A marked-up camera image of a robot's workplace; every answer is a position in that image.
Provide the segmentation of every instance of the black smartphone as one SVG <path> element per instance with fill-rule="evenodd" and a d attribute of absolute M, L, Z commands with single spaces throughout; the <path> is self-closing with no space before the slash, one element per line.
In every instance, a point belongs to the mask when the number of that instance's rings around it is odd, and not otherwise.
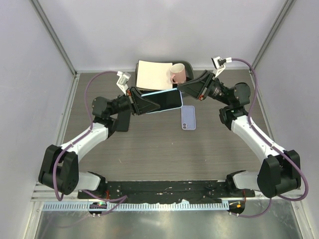
<path fill-rule="evenodd" d="M 149 114 L 174 110 L 183 106 L 181 92 L 177 88 L 165 91 L 156 91 L 143 94 L 141 96 L 160 105 L 159 109 L 149 112 Z"/>

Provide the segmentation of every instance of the white wall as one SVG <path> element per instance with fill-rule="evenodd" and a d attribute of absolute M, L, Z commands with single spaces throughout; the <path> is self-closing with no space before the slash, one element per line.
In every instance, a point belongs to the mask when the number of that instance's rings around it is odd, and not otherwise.
<path fill-rule="evenodd" d="M 301 156 L 310 186 L 304 205 L 319 237 L 318 9 L 317 0 L 296 1 L 257 74 L 275 139 Z"/>
<path fill-rule="evenodd" d="M 29 1 L 2 0 L 0 16 L 0 232 L 21 239 L 72 75 Z"/>
<path fill-rule="evenodd" d="M 252 62 L 284 2 L 40 0 L 74 67 L 87 71 L 133 69 L 139 59 Z"/>

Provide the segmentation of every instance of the pink mug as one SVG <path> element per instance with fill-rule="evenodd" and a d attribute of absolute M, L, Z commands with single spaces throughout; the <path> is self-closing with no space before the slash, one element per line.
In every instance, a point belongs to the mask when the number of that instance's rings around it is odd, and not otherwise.
<path fill-rule="evenodd" d="M 177 63 L 170 68 L 170 81 L 173 84 L 181 84 L 186 81 L 185 66 Z"/>

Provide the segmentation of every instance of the table surface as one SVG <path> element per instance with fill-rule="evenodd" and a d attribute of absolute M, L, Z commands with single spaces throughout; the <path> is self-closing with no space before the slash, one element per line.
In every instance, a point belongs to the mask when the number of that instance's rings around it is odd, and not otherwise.
<path fill-rule="evenodd" d="M 71 140 L 89 125 L 84 107 L 84 89 L 95 74 L 81 74 L 64 141 Z M 135 82 L 131 72 L 130 82 Z M 122 92 L 118 77 L 99 77 L 88 90 L 88 103 L 97 96 L 113 99 Z M 219 79 L 226 86 L 246 82 L 253 86 L 247 70 L 227 70 Z M 238 170 L 259 171 L 260 162 L 245 142 L 219 119 L 224 105 L 213 99 L 203 102 L 183 98 L 195 106 L 196 130 L 182 130 L 180 109 L 132 116 L 128 132 L 116 132 L 97 145 L 80 162 L 80 171 L 101 174 L 107 180 L 201 180 L 225 179 Z M 265 132 L 259 105 L 253 111 L 255 123 Z"/>

